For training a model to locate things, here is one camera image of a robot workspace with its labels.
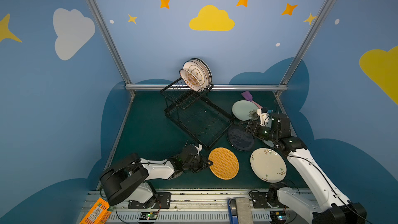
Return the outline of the white cloud emblem plate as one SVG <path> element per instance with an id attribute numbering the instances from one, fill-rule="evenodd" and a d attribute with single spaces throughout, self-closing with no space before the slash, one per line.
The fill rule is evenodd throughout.
<path id="1" fill-rule="evenodd" d="M 205 71 L 202 69 L 202 67 L 194 62 L 194 61 L 187 61 L 183 65 L 183 69 L 188 70 L 190 73 L 193 74 L 193 76 L 199 81 L 199 83 L 202 86 L 203 90 L 207 89 L 207 76 L 205 74 Z"/>

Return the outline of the yellow woven round mat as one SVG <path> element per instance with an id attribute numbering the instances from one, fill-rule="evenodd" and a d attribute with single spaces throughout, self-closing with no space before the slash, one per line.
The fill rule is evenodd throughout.
<path id="1" fill-rule="evenodd" d="M 211 172 L 219 179 L 230 180 L 238 174 L 239 161 L 229 149 L 215 148 L 210 152 L 208 159 L 212 162 Z"/>

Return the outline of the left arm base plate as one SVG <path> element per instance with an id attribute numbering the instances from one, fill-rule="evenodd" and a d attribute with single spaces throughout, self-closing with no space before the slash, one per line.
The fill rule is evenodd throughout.
<path id="1" fill-rule="evenodd" d="M 139 203 L 138 201 L 130 200 L 128 209 L 169 209 L 171 203 L 170 192 L 160 192 L 154 194 L 147 202 Z"/>

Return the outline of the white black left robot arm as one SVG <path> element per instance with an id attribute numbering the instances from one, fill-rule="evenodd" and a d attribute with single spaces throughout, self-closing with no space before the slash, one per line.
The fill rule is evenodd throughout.
<path id="1" fill-rule="evenodd" d="M 164 160 L 147 160 L 137 153 L 125 157 L 116 165 L 104 170 L 99 178 L 101 189 L 111 206 L 125 200 L 138 204 L 138 208 L 156 205 L 159 194 L 149 180 L 171 180 L 183 173 L 198 173 L 208 169 L 213 162 L 200 154 L 202 145 L 187 145 L 180 154 Z"/>

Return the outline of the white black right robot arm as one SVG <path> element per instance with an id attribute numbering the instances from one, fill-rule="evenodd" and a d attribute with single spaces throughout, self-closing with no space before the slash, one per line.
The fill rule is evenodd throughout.
<path id="1" fill-rule="evenodd" d="M 288 207 L 309 224 L 364 224 L 367 212 L 360 203 L 353 203 L 324 174 L 304 142 L 292 135 L 290 120 L 282 113 L 265 118 L 270 127 L 256 120 L 245 121 L 248 134 L 263 141 L 271 141 L 299 172 L 315 196 L 317 204 L 298 195 L 284 183 L 270 184 L 266 194 L 267 204 L 272 208 Z"/>

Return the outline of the orange sunburst plate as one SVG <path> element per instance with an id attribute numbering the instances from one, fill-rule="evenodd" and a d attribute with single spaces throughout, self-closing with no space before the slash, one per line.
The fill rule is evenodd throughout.
<path id="1" fill-rule="evenodd" d="M 202 86 L 198 79 L 188 70 L 180 69 L 179 71 L 181 78 L 184 80 L 185 84 L 192 90 L 196 92 L 202 91 Z"/>
<path id="2" fill-rule="evenodd" d="M 211 74 L 210 68 L 203 60 L 201 60 L 199 58 L 192 58 L 192 59 L 190 59 L 190 61 L 194 61 L 194 62 L 198 63 L 202 67 L 202 69 L 205 71 L 205 74 L 206 74 L 207 80 L 208 80 L 208 83 L 207 83 L 207 88 L 208 88 L 212 83 L 212 74 Z"/>

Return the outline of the dark blue plate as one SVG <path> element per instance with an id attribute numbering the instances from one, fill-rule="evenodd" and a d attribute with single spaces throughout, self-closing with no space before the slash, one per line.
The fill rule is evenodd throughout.
<path id="1" fill-rule="evenodd" d="M 232 147 L 239 151 L 250 151 L 255 143 L 253 135 L 247 133 L 238 125 L 233 125 L 227 130 L 227 140 Z"/>

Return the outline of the black wire dish rack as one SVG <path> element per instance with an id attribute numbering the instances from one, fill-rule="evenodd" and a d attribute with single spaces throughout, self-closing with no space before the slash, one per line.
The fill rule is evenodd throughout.
<path id="1" fill-rule="evenodd" d="M 196 92 L 179 78 L 160 90 L 166 101 L 166 117 L 206 150 L 212 149 L 235 121 L 208 98 L 213 87 L 211 84 Z"/>

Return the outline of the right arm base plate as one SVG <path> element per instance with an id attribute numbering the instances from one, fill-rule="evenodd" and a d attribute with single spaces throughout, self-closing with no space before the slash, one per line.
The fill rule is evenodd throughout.
<path id="1" fill-rule="evenodd" d="M 254 208 L 280 208 L 280 204 L 273 196 L 268 196 L 268 192 L 252 190 L 249 192 Z"/>

